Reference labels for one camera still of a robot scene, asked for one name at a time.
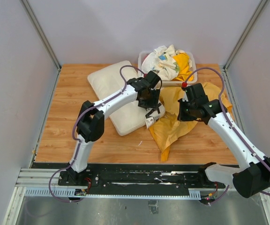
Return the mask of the yellow pillowcase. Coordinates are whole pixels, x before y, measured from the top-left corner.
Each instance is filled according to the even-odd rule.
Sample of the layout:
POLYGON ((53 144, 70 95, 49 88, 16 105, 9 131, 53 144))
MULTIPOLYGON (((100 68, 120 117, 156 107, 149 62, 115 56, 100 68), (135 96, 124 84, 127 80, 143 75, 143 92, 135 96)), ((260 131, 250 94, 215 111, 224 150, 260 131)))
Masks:
POLYGON ((200 117, 190 114, 190 101, 182 102, 185 92, 180 87, 166 87, 160 92, 159 100, 165 114, 149 127, 149 131, 160 150, 160 160, 169 158, 171 145, 192 131, 200 117))

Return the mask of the white pillow with bear print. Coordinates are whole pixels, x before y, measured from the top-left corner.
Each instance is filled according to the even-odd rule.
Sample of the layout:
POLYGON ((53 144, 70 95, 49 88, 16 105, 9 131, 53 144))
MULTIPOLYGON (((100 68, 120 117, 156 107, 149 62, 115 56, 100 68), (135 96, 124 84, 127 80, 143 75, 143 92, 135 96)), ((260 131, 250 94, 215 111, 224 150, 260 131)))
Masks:
MULTIPOLYGON (((132 78, 138 78, 137 72, 127 60, 107 66, 88 76, 88 82, 93 88, 100 102, 113 97, 119 93, 125 82, 132 78)), ((161 105, 160 114, 153 114, 153 117, 146 118, 145 114, 150 111, 138 107, 136 93, 132 87, 127 87, 124 93, 111 100, 99 110, 105 109, 106 118, 110 118, 117 133, 121 136, 127 135, 145 125, 154 124, 165 114, 165 108, 161 105)))

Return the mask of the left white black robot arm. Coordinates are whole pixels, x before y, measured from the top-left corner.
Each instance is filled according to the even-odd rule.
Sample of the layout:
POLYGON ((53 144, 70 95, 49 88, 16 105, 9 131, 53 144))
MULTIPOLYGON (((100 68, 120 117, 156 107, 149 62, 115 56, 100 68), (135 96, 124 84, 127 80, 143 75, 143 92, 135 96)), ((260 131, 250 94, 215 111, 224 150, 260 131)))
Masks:
POLYGON ((104 133, 105 120, 123 106, 138 101, 138 107, 153 109, 159 112, 159 95, 162 85, 161 78, 150 71, 143 77, 123 79, 124 86, 110 96, 96 101, 85 101, 79 116, 73 126, 72 136, 76 140, 76 147, 66 171, 69 180, 74 185, 81 185, 85 181, 88 158, 94 142, 104 133))

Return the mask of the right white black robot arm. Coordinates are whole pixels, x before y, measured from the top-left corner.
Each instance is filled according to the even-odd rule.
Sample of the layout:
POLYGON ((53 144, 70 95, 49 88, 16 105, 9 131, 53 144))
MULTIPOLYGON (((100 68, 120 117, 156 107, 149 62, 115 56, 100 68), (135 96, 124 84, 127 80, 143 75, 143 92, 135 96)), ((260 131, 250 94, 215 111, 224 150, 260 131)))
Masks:
POLYGON ((183 82, 181 88, 185 94, 178 100, 178 120, 204 122, 224 141, 239 165, 235 168, 207 163, 198 170, 198 184, 204 188, 213 182, 230 185, 245 198, 270 188, 270 157, 248 140, 221 101, 210 101, 200 83, 188 86, 183 82))

